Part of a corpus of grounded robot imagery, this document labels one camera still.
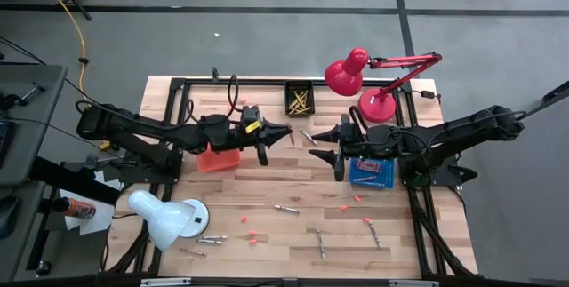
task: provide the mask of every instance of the gray table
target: gray table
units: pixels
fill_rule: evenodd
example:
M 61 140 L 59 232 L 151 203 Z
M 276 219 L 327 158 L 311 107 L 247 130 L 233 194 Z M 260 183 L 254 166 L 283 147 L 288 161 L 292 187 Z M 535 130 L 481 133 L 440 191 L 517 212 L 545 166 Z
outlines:
M 13 107 L 8 114 L 12 117 L 33 119 L 49 123 L 63 87 L 67 69 L 61 66 L 0 65 L 0 91 L 23 96 L 37 82 L 46 91 L 30 99 L 25 107 Z M 0 168 L 0 197 L 9 195 L 14 186 L 20 185 L 15 195 L 22 199 L 18 220 L 13 233 L 0 239 L 0 282 L 11 281 L 16 273 L 22 252 L 29 238 L 37 208 L 42 200 L 46 185 L 43 182 L 24 182 L 44 139 L 47 126 L 32 122 L 15 122 L 16 133 L 2 168 Z

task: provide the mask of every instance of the white desk lamp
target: white desk lamp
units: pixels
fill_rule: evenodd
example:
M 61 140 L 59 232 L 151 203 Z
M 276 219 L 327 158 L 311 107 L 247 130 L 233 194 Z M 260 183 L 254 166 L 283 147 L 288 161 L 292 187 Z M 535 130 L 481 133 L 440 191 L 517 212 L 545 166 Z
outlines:
M 148 222 L 148 232 L 159 250 L 165 251 L 178 236 L 197 237 L 210 221 L 209 211 L 196 199 L 163 203 L 144 190 L 128 197 L 128 206 Z

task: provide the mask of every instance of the lamp base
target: lamp base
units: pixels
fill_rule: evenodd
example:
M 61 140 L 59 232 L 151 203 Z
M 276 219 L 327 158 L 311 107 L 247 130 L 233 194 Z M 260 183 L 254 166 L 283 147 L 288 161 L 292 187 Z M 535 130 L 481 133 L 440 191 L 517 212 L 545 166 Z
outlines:
M 386 94 L 383 99 L 376 96 L 377 93 L 377 89 L 365 91 L 360 96 L 357 107 L 366 120 L 383 123 L 395 114 L 395 100 L 390 93 Z
M 181 231 L 180 237 L 198 237 L 205 231 L 207 225 L 210 223 L 210 212 L 207 210 L 204 203 L 196 199 L 186 199 L 183 203 L 191 205 L 196 209 L 196 211 L 194 211 L 192 219 L 186 227 L 184 227 L 184 230 Z

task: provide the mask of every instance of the yellow cable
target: yellow cable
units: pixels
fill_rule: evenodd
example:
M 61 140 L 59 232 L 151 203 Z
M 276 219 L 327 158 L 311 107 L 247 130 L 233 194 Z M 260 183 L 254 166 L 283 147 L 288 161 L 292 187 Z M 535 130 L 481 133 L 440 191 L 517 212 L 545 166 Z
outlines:
M 77 25 L 77 22 L 75 21 L 75 18 L 73 17 L 73 15 L 71 14 L 71 12 L 69 12 L 68 7 L 61 1 L 61 0 L 57 0 L 61 7 L 63 7 L 63 9 L 65 10 L 65 12 L 68 14 L 69 18 L 71 19 L 71 21 L 73 22 L 73 25 L 75 25 L 75 28 L 77 29 L 77 33 L 79 34 L 79 39 L 81 40 L 81 57 L 85 58 L 85 41 L 83 39 L 83 33 L 81 32 L 81 28 L 79 28 L 79 25 Z M 79 90 L 81 92 L 83 92 L 83 77 L 85 75 L 85 63 L 81 63 L 81 75 L 79 76 Z

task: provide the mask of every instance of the white paper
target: white paper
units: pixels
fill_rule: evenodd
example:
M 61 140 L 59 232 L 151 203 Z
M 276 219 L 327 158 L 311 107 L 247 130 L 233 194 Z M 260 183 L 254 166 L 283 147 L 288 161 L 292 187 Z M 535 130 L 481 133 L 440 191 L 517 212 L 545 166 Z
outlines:
M 121 189 L 123 184 L 118 181 L 118 179 L 105 182 L 105 177 L 103 171 L 95 172 L 95 180 L 110 186 L 114 189 Z M 60 189 L 61 197 L 74 198 L 78 201 L 92 203 L 95 205 L 97 211 L 91 219 L 78 219 L 75 217 L 65 217 L 65 223 L 68 230 L 79 226 L 79 235 L 86 235 L 101 230 L 106 230 L 110 223 L 113 221 L 113 215 L 115 214 L 115 206 L 111 206 L 107 203 L 101 203 L 94 201 L 89 198 L 82 197 L 78 194 L 68 192 L 67 190 Z

